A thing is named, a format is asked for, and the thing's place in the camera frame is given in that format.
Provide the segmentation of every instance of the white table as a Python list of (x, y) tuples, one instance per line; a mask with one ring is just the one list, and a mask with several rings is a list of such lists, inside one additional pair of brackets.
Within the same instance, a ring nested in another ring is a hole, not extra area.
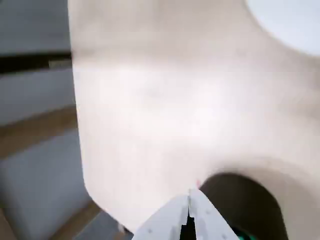
[(320, 59), (241, 0), (69, 0), (86, 188), (135, 232), (220, 171), (277, 198), (291, 240), (320, 239)]

